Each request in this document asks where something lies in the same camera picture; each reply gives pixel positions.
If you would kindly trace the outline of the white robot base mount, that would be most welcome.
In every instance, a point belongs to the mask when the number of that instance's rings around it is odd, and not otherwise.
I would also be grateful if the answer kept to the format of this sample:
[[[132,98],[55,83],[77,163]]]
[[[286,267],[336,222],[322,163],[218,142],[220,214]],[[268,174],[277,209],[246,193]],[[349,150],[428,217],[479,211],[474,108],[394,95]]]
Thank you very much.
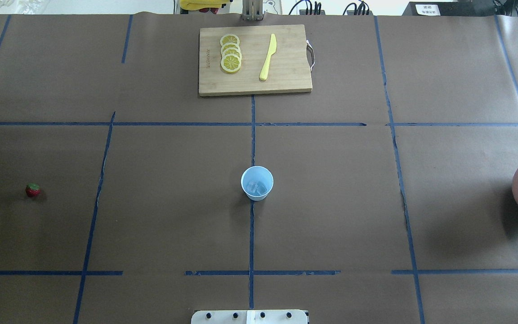
[[[191,317],[192,324],[309,324],[307,311],[274,310],[200,310]]]

